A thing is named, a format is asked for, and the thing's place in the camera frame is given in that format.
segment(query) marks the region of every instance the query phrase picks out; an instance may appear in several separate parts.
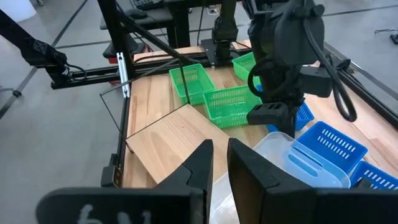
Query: wooden tabletop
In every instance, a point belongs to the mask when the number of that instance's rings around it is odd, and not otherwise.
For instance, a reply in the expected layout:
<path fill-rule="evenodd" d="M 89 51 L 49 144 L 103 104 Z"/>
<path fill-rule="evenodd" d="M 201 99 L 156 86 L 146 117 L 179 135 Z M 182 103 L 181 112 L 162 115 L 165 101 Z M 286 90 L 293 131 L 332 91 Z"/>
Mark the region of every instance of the wooden tabletop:
<path fill-rule="evenodd" d="M 250 44 L 248 41 L 244 41 L 244 43 L 246 45 Z M 181 53 L 203 51 L 200 47 L 187 47 L 177 50 Z M 158 54 L 164 54 L 164 52 L 138 54 L 135 55 L 134 59 Z M 143 60 L 143 62 L 159 59 L 152 58 Z M 232 67 L 206 68 L 206 71 L 217 89 L 245 84 L 234 74 Z M 368 153 L 364 157 L 365 161 L 398 177 L 397 131 L 358 95 L 347 87 L 346 89 L 358 114 L 355 122 L 347 122 L 341 117 L 336 108 L 333 94 L 329 98 L 305 95 L 305 102 L 314 114 L 315 119 L 309 122 L 301 131 L 296 132 L 296 137 L 299 137 L 317 121 L 324 121 L 367 147 Z M 181 105 L 182 103 L 175 92 L 169 74 L 154 75 L 134 81 L 132 83 L 127 136 L 129 137 L 142 130 Z M 196 105 L 194 108 L 207 117 L 203 105 Z M 228 136 L 238 138 L 250 147 L 254 147 L 268 133 L 265 126 L 244 125 L 222 130 Z M 124 160 L 123 187 L 148 188 L 155 185 L 156 182 L 148 174 L 138 157 L 127 149 Z"/>

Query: plastic lid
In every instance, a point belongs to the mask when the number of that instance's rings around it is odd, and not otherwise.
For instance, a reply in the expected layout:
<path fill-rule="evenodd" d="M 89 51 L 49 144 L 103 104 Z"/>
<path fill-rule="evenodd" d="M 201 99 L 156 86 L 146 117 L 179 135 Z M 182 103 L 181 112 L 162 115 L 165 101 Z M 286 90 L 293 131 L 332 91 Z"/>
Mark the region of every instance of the plastic lid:
<path fill-rule="evenodd" d="M 312 187 L 351 186 L 347 174 L 339 167 L 284 133 L 268 134 L 254 150 L 275 166 Z"/>

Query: blue basket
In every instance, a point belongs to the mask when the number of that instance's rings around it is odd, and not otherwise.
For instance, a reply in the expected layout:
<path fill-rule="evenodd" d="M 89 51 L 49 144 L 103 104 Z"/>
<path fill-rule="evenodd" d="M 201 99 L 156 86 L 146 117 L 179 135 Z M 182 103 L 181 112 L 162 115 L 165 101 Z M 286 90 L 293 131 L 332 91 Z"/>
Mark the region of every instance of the blue basket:
<path fill-rule="evenodd" d="M 319 121 L 298 140 L 348 174 L 367 153 L 360 143 Z"/>
<path fill-rule="evenodd" d="M 361 161 L 350 177 L 351 186 L 354 186 L 362 178 L 372 182 L 372 189 L 398 190 L 398 179 L 379 170 L 371 164 Z"/>
<path fill-rule="evenodd" d="M 262 91 L 261 85 L 256 85 L 256 88 L 259 91 Z M 296 131 L 303 129 L 304 126 L 312 120 L 313 120 L 313 115 L 310 111 L 310 108 L 308 108 L 308 106 L 305 103 L 303 103 L 303 105 L 297 111 Z M 271 125 L 271 124 L 268 124 L 267 128 L 270 133 L 274 132 L 274 131 L 278 131 L 278 129 L 274 125 Z"/>

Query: grey floor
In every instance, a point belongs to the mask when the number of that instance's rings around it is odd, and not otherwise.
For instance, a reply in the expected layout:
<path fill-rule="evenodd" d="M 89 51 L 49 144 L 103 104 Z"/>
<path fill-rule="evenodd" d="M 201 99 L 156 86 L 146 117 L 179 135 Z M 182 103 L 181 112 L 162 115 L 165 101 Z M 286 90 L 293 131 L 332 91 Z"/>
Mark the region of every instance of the grey floor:
<path fill-rule="evenodd" d="M 20 25 L 34 37 L 55 43 L 68 55 L 69 62 L 83 68 L 107 66 L 101 56 L 109 41 L 99 29 L 101 13 L 97 1 L 88 0 L 66 31 L 65 24 L 83 0 L 45 0 L 35 5 L 37 15 Z M 327 14 L 392 6 L 398 0 L 318 0 Z M 398 7 L 325 17 L 326 41 L 393 90 L 398 89 L 396 64 L 398 46 L 387 33 L 374 35 L 376 29 L 398 27 Z M 198 29 L 200 9 L 190 15 L 190 29 Z M 210 38 L 216 17 L 205 12 L 200 39 Z M 238 39 L 247 39 L 249 19 L 237 6 Z M 196 45 L 197 32 L 191 32 Z M 70 47 L 76 44 L 88 44 Z M 21 58 L 20 52 L 0 37 L 0 85 L 17 88 L 35 70 Z M 373 83 L 358 77 L 371 91 L 398 111 L 397 100 Z M 18 98 L 0 119 L 0 223 L 32 223 L 38 200 L 59 187 L 99 186 L 102 167 L 116 151 L 118 130 L 112 122 L 99 93 L 110 84 L 52 90 L 43 70 L 34 73 Z M 10 100 L 10 93 L 0 93 L 0 110 Z M 106 95 L 111 111 L 119 118 L 122 98 L 118 91 Z"/>

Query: green plastic basket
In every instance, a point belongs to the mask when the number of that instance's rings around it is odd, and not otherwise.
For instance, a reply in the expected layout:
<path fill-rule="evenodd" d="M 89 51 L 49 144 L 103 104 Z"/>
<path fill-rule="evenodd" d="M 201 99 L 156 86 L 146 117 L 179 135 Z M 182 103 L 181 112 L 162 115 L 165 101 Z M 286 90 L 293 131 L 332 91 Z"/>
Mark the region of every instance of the green plastic basket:
<path fill-rule="evenodd" d="M 247 85 L 203 94 L 209 119 L 219 128 L 247 124 L 246 115 L 261 103 Z"/>
<path fill-rule="evenodd" d="M 201 64 L 194 64 L 183 67 L 183 71 L 185 82 L 187 83 L 190 104 L 197 105 L 203 103 L 203 92 L 216 88 L 206 70 Z M 169 73 L 182 103 L 187 103 L 187 96 L 185 94 L 180 68 L 171 69 Z"/>
<path fill-rule="evenodd" d="M 249 72 L 256 64 L 256 60 L 253 53 L 248 53 L 232 60 L 232 64 L 234 65 L 235 75 L 247 83 Z M 254 86 L 260 85 L 260 78 L 254 77 L 253 83 Z"/>

